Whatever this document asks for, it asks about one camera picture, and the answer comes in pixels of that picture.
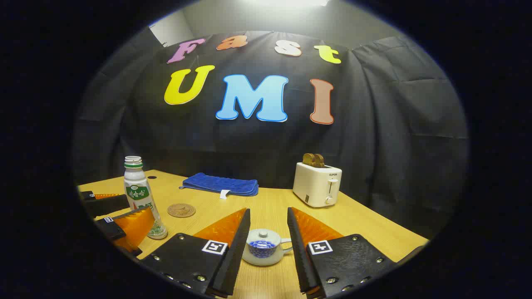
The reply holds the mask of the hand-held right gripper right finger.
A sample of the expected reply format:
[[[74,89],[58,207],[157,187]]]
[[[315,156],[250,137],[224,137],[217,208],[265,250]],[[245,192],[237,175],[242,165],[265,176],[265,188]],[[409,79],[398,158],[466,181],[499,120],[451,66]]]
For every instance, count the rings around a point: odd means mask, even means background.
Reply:
[[[353,291],[397,266],[358,233],[342,235],[299,209],[287,210],[300,291],[325,299]]]

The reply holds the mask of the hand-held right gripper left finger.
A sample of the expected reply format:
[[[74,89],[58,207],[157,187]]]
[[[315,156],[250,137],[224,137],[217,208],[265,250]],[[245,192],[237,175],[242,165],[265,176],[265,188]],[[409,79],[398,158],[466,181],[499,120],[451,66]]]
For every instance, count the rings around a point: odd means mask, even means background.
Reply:
[[[177,233],[139,263],[202,297],[227,298],[234,292],[250,218],[250,209],[242,208],[194,235]]]

